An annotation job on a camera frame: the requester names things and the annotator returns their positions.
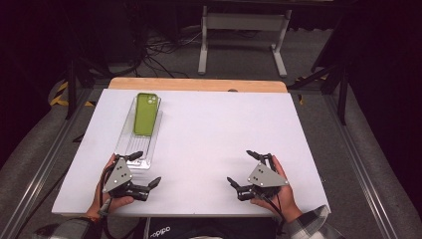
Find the white table surface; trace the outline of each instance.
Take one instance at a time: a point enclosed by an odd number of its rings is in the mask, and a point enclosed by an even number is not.
[[[125,117],[139,90],[104,90],[53,206],[76,215],[91,205],[114,152]],[[328,205],[290,94],[153,91],[163,111],[149,170],[133,171],[133,183],[161,176],[148,200],[120,208],[121,216],[271,216],[237,199],[227,176],[240,185],[258,161],[246,150],[272,153],[281,162],[302,211]]]

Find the wrist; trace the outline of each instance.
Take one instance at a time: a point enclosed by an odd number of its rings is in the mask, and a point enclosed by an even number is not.
[[[293,205],[289,208],[286,208],[282,211],[282,213],[287,223],[295,221],[298,217],[303,214],[303,212],[301,211],[301,209],[299,209],[297,205]]]

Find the gray floor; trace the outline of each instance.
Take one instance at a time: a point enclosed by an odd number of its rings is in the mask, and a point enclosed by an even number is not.
[[[282,57],[288,71],[288,77],[283,81],[287,85],[297,77],[311,74],[310,68],[329,34],[330,31],[305,30],[287,33],[282,48]],[[160,54],[155,59],[168,70],[186,73],[190,78],[280,81],[269,52],[272,43],[269,39],[274,37],[268,33],[259,33],[251,39],[228,32],[212,35],[205,76],[196,73],[200,39],[174,53]],[[115,65],[111,69],[117,71],[125,67]],[[143,77],[155,77],[144,64],[138,72]],[[159,77],[169,77],[164,72],[157,74]],[[103,88],[106,88],[106,82],[98,81],[89,92],[89,101],[97,101]],[[52,95],[56,90],[57,86],[52,89]],[[347,98],[346,127],[339,126],[337,118],[332,115],[329,103],[336,99],[336,93],[325,97],[304,92],[303,104],[299,103],[297,95],[292,94],[292,97],[332,210],[328,222],[346,238],[422,238],[421,220],[374,139],[352,90],[349,90]],[[65,172],[79,146],[72,140],[85,132],[94,110],[95,107],[82,107],[72,120],[65,120],[67,108],[53,106],[22,140],[0,171],[0,181],[6,182],[0,187],[0,228],[6,228],[22,196],[33,193],[33,198],[36,198],[33,205],[37,205]],[[57,136],[64,125],[69,125],[69,132],[57,144]],[[369,175],[373,191],[367,192],[368,182],[360,179],[362,170],[356,170],[356,155],[350,153],[350,146],[344,141],[345,131],[354,142],[357,157],[363,165],[363,172]],[[52,145],[60,147],[51,152]],[[40,191],[26,192],[43,160],[52,154],[55,163],[46,181],[42,182]],[[37,228],[67,219],[51,213],[59,189],[59,186],[56,187],[42,203],[19,238],[30,238]],[[380,202],[380,206],[373,207],[374,198]],[[379,219],[376,216],[378,214],[386,215],[386,218]],[[388,227],[388,222],[393,229],[382,229],[383,225]],[[121,236],[135,223],[136,219],[133,218],[112,218],[110,231],[114,236]]]

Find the clear plastic tray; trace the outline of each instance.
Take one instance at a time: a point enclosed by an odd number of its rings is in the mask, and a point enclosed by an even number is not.
[[[161,99],[158,99],[158,112],[155,119],[152,136],[142,136],[133,133],[136,98],[133,99],[114,151],[115,154],[120,155],[130,155],[137,151],[143,151],[143,156],[141,158],[127,162],[128,167],[131,169],[149,169],[151,167],[154,148],[162,118],[162,111],[159,110],[160,102]]]

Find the table leg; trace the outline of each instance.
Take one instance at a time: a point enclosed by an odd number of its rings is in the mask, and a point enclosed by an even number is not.
[[[207,55],[208,55],[207,6],[204,6],[203,11],[202,11],[202,46],[201,46],[201,54],[199,55],[199,67],[198,67],[199,75],[205,75],[206,73]]]

